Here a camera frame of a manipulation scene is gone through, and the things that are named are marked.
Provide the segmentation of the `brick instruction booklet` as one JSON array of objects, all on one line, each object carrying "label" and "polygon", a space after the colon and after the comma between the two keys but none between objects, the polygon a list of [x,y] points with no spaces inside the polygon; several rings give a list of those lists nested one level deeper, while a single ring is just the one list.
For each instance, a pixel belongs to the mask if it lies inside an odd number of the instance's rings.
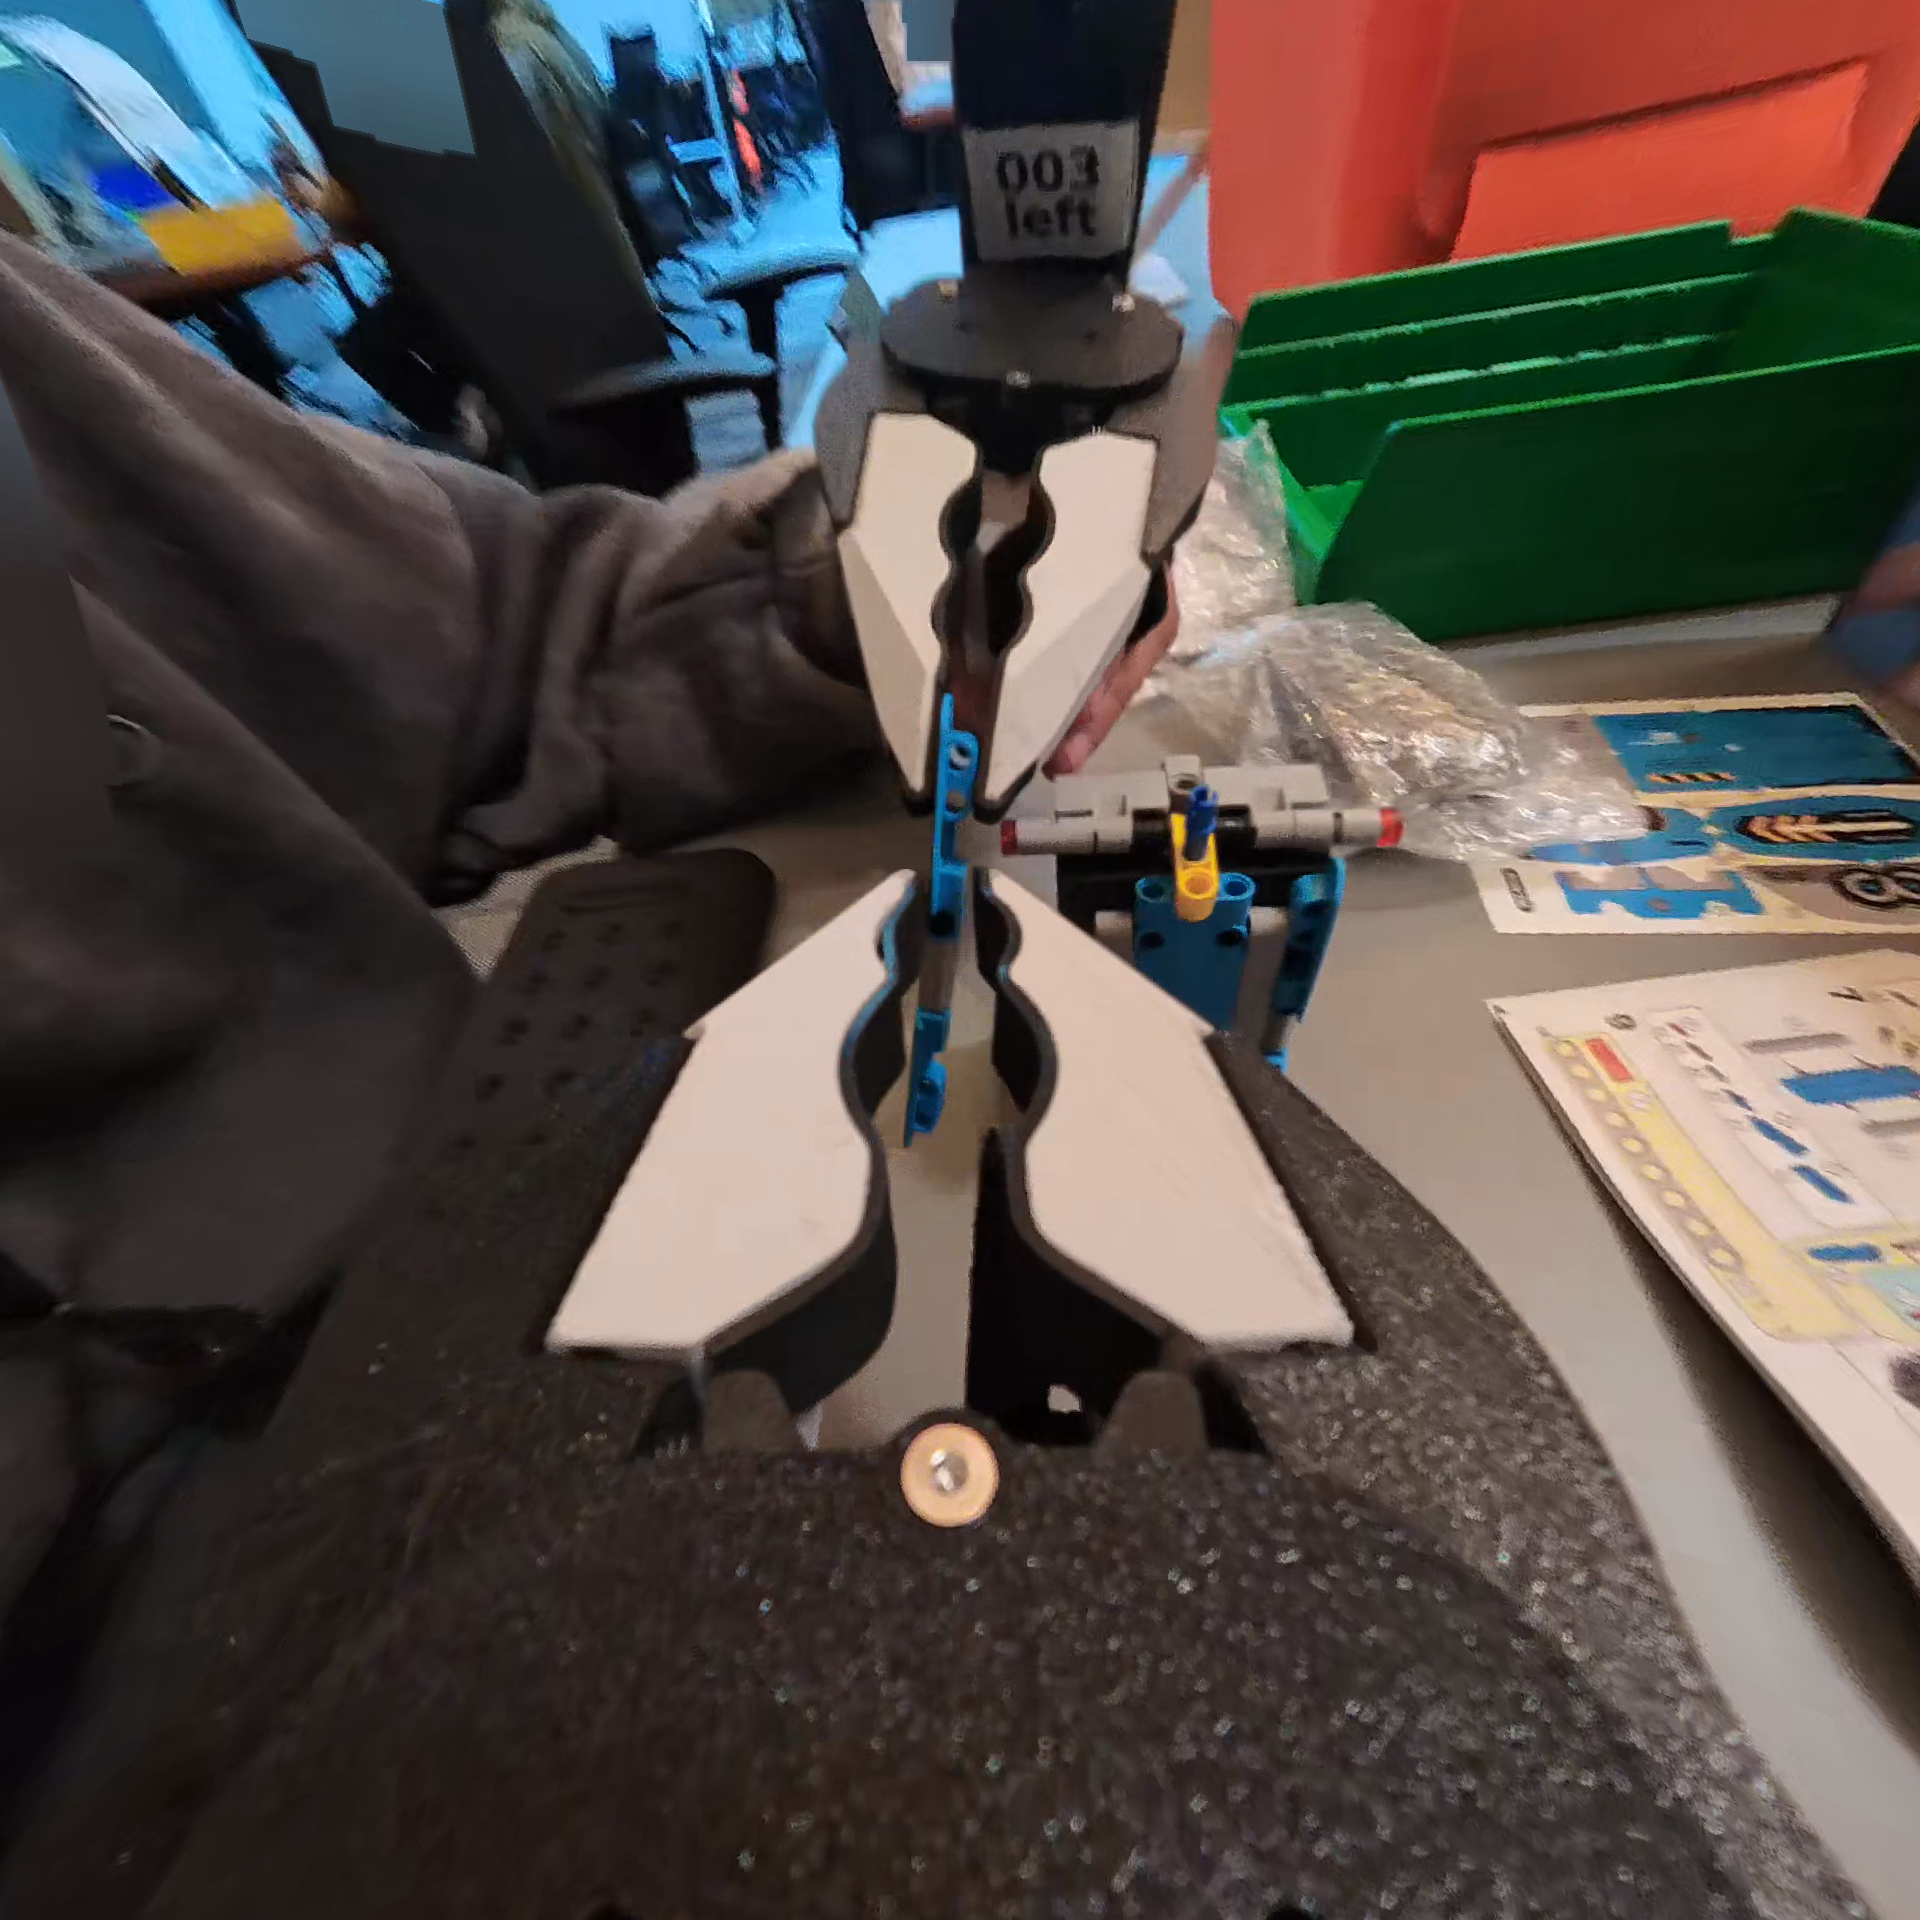
[{"label": "brick instruction booklet", "polygon": [[1917,954],[1498,995],[1490,1015],[1917,1578]]}]

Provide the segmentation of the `blue toy brick beam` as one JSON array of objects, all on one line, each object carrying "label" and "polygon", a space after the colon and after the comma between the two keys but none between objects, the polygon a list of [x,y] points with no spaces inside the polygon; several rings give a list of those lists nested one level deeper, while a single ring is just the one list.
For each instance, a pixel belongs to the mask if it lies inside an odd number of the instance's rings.
[{"label": "blue toy brick beam", "polygon": [[981,740],[956,720],[956,698],[940,703],[940,734],[935,758],[935,829],[924,886],[929,935],[919,979],[919,1007],[907,1053],[905,1128],[903,1142],[931,1136],[940,1127],[948,1100],[948,1041],[953,1025],[953,979],[959,939],[966,931],[969,861],[965,855],[965,822],[972,818]]}]

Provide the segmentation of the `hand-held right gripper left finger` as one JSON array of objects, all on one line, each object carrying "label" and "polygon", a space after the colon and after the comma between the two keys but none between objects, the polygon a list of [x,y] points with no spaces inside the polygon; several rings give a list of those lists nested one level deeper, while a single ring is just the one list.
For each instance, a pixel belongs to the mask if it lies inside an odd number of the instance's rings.
[{"label": "hand-held right gripper left finger", "polygon": [[899,1296],[880,1108],[905,1070],[920,886],[892,873],[695,1018],[549,1321],[554,1354],[760,1370],[826,1405]]}]

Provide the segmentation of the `black perforated pad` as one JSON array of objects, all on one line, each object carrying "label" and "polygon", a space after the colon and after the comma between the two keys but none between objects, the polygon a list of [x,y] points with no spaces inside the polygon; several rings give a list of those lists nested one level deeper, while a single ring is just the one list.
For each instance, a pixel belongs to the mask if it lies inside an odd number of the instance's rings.
[{"label": "black perforated pad", "polygon": [[760,970],[778,886],[749,852],[613,859],[542,882],[441,1085],[309,1319],[275,1417],[206,1480],[220,1583],[415,1546],[441,1514],[687,1497],[658,1453],[676,1360],[542,1348],[681,1076],[687,1028]]}]

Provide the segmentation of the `grey desk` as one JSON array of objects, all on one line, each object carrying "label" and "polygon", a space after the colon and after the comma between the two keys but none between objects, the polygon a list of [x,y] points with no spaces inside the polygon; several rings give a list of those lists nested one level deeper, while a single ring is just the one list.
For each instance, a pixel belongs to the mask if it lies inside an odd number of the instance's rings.
[{"label": "grey desk", "polygon": [[[1457,649],[1515,705],[1692,703],[1866,690],[1819,644],[1833,599]],[[889,778],[694,846],[778,874],[770,954],[916,859]],[[1669,1588],[1768,1768],[1879,1916],[1917,1916],[1917,1592],[1886,1538],[1595,1184],[1487,1001],[1548,988],[1837,954],[1812,937],[1496,935],[1466,867],[1359,865],[1309,1018],[1300,1091],[1352,1134],[1501,1285],[1585,1405],[1643,1510]],[[889,1341],[823,1409],[823,1447],[889,1435],[965,1387],[965,1230],[978,1139],[1008,1108],[989,1001],[956,995],[940,1134],[899,1150],[905,1275]]]}]

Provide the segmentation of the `green plastic bin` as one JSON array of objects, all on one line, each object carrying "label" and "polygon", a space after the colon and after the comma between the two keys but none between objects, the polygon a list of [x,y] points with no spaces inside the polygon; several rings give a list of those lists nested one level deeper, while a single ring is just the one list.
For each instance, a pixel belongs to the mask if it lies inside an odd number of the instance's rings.
[{"label": "green plastic bin", "polygon": [[1429,644],[1851,586],[1917,490],[1917,229],[1789,211],[1250,302],[1295,590]]}]

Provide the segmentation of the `black office chair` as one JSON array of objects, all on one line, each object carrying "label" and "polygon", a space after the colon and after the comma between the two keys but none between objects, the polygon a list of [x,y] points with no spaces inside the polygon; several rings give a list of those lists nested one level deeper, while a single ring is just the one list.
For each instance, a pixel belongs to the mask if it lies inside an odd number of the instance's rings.
[{"label": "black office chair", "polygon": [[749,350],[672,355],[632,230],[570,174],[484,4],[452,4],[443,26],[474,150],[422,154],[340,130],[330,167],[397,284],[495,400],[511,455],[539,485],[660,495],[699,467],[687,404],[708,395],[752,395],[781,447],[781,296],[848,273],[852,249],[778,252],[720,273],[711,293],[743,308]]}]

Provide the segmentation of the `grey blue toy brick assembly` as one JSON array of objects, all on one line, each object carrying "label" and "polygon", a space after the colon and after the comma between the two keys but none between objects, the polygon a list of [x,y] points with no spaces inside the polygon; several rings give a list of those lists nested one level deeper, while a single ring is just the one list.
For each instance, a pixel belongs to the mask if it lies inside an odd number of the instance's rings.
[{"label": "grey blue toy brick assembly", "polygon": [[1390,804],[1340,801],[1318,764],[1163,758],[1133,773],[1052,782],[998,822],[1007,855],[1052,859],[1054,905],[1082,931],[1126,917],[1133,965],[1217,1033],[1235,1033],[1259,910],[1279,915],[1260,1053],[1288,1068],[1332,947],[1347,865],[1394,850]]}]

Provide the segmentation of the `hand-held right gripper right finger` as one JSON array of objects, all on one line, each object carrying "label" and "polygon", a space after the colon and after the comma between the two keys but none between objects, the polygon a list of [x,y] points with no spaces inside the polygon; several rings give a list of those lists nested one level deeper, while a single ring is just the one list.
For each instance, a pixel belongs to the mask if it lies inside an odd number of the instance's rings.
[{"label": "hand-held right gripper right finger", "polygon": [[1016,878],[978,878],[972,906],[1016,1112],[981,1150],[969,1409],[1104,1425],[1148,1370],[1349,1348],[1253,1112],[1266,1064]]}]

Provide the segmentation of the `crumpled clear plastic bag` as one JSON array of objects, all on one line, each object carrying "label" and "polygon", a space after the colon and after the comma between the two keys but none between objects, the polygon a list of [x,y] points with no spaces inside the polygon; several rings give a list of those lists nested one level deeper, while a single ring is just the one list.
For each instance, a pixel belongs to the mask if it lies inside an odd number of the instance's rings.
[{"label": "crumpled clear plastic bag", "polygon": [[1314,764],[1437,859],[1521,852],[1582,818],[1576,754],[1544,720],[1371,605],[1300,599],[1289,560],[1269,435],[1223,436],[1177,550],[1189,637],[1168,668],[1211,754]]}]

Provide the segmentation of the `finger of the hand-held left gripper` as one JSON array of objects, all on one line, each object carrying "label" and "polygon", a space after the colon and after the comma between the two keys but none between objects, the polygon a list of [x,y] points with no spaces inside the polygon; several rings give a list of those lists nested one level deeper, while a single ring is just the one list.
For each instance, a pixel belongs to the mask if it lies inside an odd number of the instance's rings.
[{"label": "finger of the hand-held left gripper", "polygon": [[924,412],[880,412],[869,420],[845,524],[845,596],[880,730],[910,801],[935,790],[953,527],[966,527],[978,506],[981,456],[969,436]]},{"label": "finger of the hand-held left gripper", "polygon": [[989,795],[1014,801],[1104,681],[1149,595],[1144,527],[1160,447],[1095,432],[1040,460],[1052,532],[1024,583],[1030,616],[998,656]]}]

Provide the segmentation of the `person's left forearm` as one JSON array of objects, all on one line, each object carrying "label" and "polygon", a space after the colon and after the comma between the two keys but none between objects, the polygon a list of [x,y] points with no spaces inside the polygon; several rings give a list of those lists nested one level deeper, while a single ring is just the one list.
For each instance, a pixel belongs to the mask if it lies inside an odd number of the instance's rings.
[{"label": "person's left forearm", "polygon": [[607,834],[660,852],[880,754],[821,467],[535,492],[290,412],[183,350],[235,586],[235,714],[422,893]]}]

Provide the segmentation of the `person's left hand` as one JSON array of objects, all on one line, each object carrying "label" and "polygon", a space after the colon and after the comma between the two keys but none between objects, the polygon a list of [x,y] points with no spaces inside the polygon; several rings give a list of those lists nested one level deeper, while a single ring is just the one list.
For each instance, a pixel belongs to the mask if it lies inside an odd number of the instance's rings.
[{"label": "person's left hand", "polygon": [[1160,611],[1160,619],[1153,628],[1141,628],[1141,634],[1125,645],[1125,652],[1118,652],[1104,679],[1092,690],[1092,698],[1084,703],[1068,734],[1044,764],[1049,780],[1072,778],[1087,768],[1095,751],[1120,726],[1133,698],[1148,690],[1148,681],[1178,641],[1184,606],[1168,568],[1155,573],[1149,605],[1144,611]]}]

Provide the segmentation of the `blue sticker sheet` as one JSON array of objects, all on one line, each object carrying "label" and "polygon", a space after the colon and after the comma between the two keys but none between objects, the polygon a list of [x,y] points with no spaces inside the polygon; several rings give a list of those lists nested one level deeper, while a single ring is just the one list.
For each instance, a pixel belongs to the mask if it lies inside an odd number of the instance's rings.
[{"label": "blue sticker sheet", "polygon": [[1474,867],[1498,935],[1917,935],[1917,748],[1859,696],[1527,709],[1638,825]]}]

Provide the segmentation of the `orange plastic carrier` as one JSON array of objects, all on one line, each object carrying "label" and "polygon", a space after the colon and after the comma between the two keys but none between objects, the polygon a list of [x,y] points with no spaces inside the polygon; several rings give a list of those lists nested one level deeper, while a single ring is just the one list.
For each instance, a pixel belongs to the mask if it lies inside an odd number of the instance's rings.
[{"label": "orange plastic carrier", "polygon": [[1214,4],[1211,284],[1866,215],[1917,4]]}]

